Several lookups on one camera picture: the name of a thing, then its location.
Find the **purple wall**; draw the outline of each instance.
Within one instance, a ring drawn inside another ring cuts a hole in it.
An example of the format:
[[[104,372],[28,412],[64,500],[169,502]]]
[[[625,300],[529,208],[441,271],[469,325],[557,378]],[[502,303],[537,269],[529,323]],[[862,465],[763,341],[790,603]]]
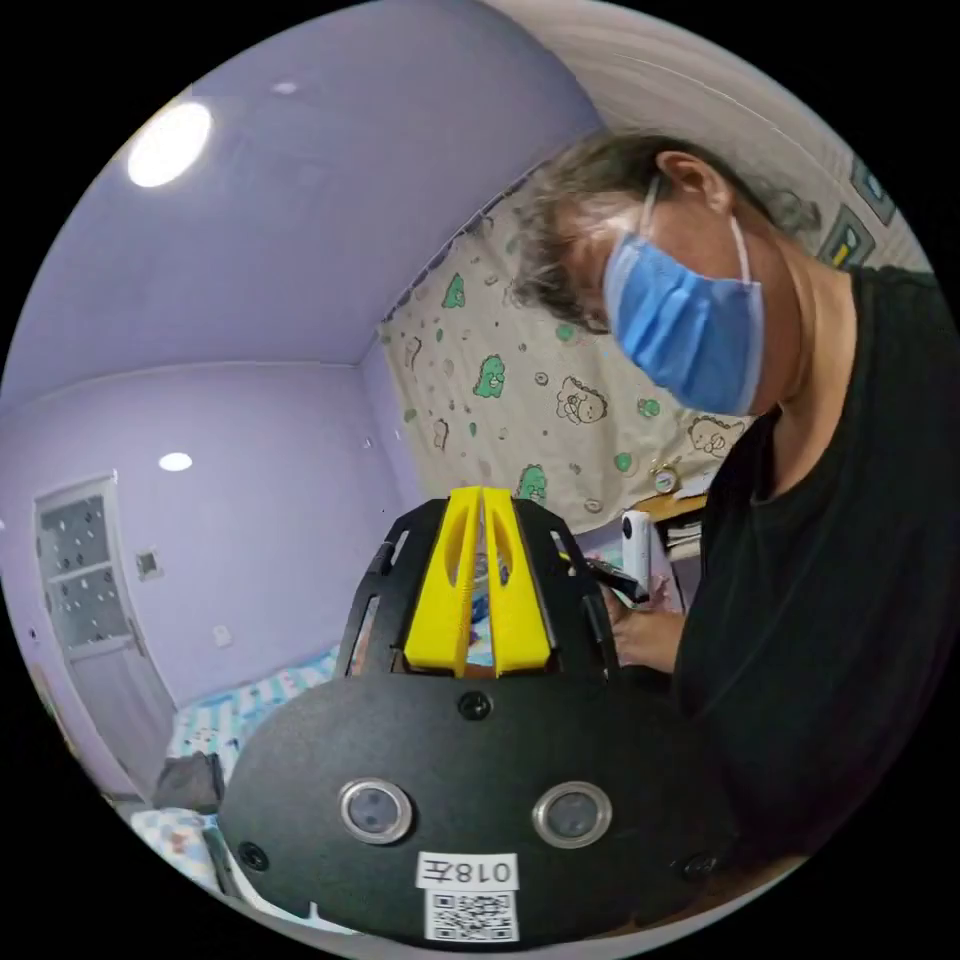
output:
[[[160,470],[172,451],[193,466]],[[0,420],[0,568],[14,632],[91,771],[123,791],[66,679],[33,552],[34,498],[113,470],[132,602],[178,706],[336,644],[403,507],[356,369],[155,371],[85,384]],[[152,547],[165,576],[141,583],[133,554]],[[233,635],[225,648],[213,642],[219,624]]]
[[[374,343],[360,364],[360,374],[377,427],[377,436],[397,483],[401,512],[419,507],[426,499],[410,452],[407,427],[393,373],[383,347]]]

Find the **bed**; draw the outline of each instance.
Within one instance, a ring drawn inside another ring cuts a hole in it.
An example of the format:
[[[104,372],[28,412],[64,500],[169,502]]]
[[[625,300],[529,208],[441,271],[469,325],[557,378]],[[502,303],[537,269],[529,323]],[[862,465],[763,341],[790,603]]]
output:
[[[468,660],[479,666],[492,666],[488,618],[479,618],[474,624],[471,640]],[[338,648],[334,648],[305,663],[206,697],[180,710],[174,719],[167,756],[189,757],[197,751],[210,756],[216,754],[224,782],[229,783],[243,745],[254,730],[273,710],[330,680],[337,653]],[[130,826],[171,866],[208,890],[236,897],[263,913],[292,923],[344,935],[356,932],[323,920],[316,915],[315,908],[305,919],[262,900],[233,863],[219,833],[216,815],[203,816],[175,807],[144,810],[133,814]]]

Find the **yellow plastic part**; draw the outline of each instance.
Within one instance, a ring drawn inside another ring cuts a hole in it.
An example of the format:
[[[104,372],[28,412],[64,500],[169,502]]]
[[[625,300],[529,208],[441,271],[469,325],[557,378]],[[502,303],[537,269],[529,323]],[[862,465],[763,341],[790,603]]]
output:
[[[509,490],[483,490],[484,525],[490,571],[490,632],[498,677],[517,670],[542,670],[550,657],[550,638],[527,562]],[[500,582],[498,557],[509,571]]]
[[[403,650],[416,669],[464,674],[481,493],[481,487],[461,487],[450,494]]]

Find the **round ceiling light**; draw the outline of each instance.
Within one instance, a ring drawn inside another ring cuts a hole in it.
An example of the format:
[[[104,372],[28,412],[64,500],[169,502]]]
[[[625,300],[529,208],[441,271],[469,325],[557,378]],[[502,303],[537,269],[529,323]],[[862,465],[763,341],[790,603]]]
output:
[[[203,151],[213,118],[202,103],[181,103],[159,113],[138,134],[127,174],[138,187],[159,187],[175,180]]]
[[[185,453],[168,453],[160,458],[160,469],[169,470],[171,473],[179,473],[181,470],[187,470],[193,466],[193,461]]]

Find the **door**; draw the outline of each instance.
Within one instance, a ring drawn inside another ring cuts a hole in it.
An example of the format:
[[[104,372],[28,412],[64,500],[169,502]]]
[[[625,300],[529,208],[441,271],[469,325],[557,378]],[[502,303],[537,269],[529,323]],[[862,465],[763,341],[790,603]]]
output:
[[[107,749],[149,799],[175,710],[141,640],[117,530],[114,479],[37,500],[37,558],[54,635]]]

